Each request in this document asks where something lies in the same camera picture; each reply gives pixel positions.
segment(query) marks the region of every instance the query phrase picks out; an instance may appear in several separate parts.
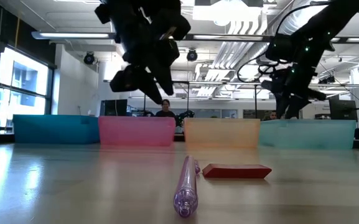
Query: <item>ceiling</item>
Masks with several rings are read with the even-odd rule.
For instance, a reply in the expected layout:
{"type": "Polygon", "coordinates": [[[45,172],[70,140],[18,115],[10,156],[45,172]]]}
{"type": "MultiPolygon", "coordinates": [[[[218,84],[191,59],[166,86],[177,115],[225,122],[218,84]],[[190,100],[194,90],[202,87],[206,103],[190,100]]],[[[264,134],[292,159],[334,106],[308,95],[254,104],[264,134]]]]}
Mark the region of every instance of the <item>ceiling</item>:
{"type": "MultiPolygon", "coordinates": [[[[277,7],[268,11],[268,24],[272,23],[276,15],[285,8],[291,0],[277,0],[277,7]]],[[[31,25],[32,27],[44,32],[113,32],[110,23],[103,25],[94,13],[97,4],[85,4],[83,2],[65,2],[64,0],[0,0],[0,5],[8,11],[31,25]]],[[[212,21],[196,21],[192,19],[189,12],[192,7],[185,6],[183,16],[185,16],[193,34],[227,34],[230,28],[227,26],[217,26],[212,21]]],[[[359,14],[357,14],[344,28],[340,35],[359,36],[359,14]]],[[[188,70],[194,72],[196,64],[204,61],[212,61],[219,53],[222,42],[202,42],[202,41],[180,41],[178,42],[180,57],[172,65],[172,70],[188,70]],[[189,49],[196,49],[198,60],[188,62],[186,59],[189,49]]],[[[120,47],[115,46],[111,40],[81,40],[71,41],[67,45],[67,50],[84,55],[92,48],[106,49],[107,51],[95,51],[95,55],[101,60],[111,60],[112,50],[120,47]]],[[[328,69],[335,68],[338,80],[345,82],[349,78],[349,68],[359,62],[359,45],[335,45],[335,52],[325,52],[317,72],[321,73],[328,69]]]]}

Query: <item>woman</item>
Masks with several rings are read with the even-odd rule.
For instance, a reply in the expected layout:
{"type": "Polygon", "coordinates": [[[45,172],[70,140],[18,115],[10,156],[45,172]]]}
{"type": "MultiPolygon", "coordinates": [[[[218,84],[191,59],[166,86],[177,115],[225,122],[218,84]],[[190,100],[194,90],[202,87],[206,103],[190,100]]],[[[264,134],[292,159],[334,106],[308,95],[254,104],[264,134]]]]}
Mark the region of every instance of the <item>woman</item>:
{"type": "Polygon", "coordinates": [[[170,103],[169,100],[163,100],[162,101],[162,105],[161,105],[161,109],[159,112],[156,113],[156,116],[158,117],[170,117],[170,118],[175,118],[176,116],[175,114],[169,110],[170,107],[170,103]]]}

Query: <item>wooden table surface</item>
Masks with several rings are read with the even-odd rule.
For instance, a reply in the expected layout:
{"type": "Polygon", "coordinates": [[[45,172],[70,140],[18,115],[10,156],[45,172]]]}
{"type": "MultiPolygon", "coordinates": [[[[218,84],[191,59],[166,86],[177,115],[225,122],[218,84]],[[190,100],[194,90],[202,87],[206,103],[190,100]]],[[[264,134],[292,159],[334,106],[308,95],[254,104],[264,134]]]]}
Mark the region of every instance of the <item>wooden table surface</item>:
{"type": "Polygon", "coordinates": [[[0,223],[357,223],[359,151],[0,146],[0,223]],[[197,212],[172,197],[186,154],[262,164],[265,180],[197,181],[197,212]]]}

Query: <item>security camera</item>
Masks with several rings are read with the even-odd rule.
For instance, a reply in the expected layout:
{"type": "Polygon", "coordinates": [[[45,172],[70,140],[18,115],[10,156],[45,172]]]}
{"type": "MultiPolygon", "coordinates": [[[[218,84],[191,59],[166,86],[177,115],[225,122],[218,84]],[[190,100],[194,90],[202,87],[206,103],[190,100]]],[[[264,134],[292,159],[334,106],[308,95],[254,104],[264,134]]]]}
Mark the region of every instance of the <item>security camera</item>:
{"type": "Polygon", "coordinates": [[[87,52],[86,56],[84,57],[84,63],[87,65],[94,65],[96,63],[96,59],[93,55],[94,52],[87,52]]]}
{"type": "Polygon", "coordinates": [[[194,62],[197,60],[197,53],[195,49],[190,49],[189,52],[187,53],[186,59],[189,62],[194,62]]]}

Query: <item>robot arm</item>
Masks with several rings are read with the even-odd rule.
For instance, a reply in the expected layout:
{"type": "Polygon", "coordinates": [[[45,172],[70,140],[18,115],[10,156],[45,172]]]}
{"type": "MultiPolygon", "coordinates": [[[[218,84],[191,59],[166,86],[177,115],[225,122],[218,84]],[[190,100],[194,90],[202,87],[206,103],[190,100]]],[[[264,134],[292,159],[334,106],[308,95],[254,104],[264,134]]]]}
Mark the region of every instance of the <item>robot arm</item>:
{"type": "Polygon", "coordinates": [[[292,66],[270,74],[272,81],[263,81],[262,87],[276,97],[276,111],[286,119],[299,114],[310,103],[309,99],[325,100],[325,94],[308,88],[316,67],[325,50],[334,51],[331,40],[359,12],[359,0],[333,0],[313,16],[307,24],[292,35],[276,35],[266,57],[270,60],[292,63],[292,66]]]}
{"type": "Polygon", "coordinates": [[[139,89],[161,104],[156,82],[165,93],[174,94],[170,66],[179,57],[175,40],[182,40],[190,31],[189,22],[180,14],[180,0],[101,0],[101,3],[96,15],[102,23],[113,23],[115,41],[122,44],[123,59],[130,63],[111,81],[112,91],[139,89]]]}

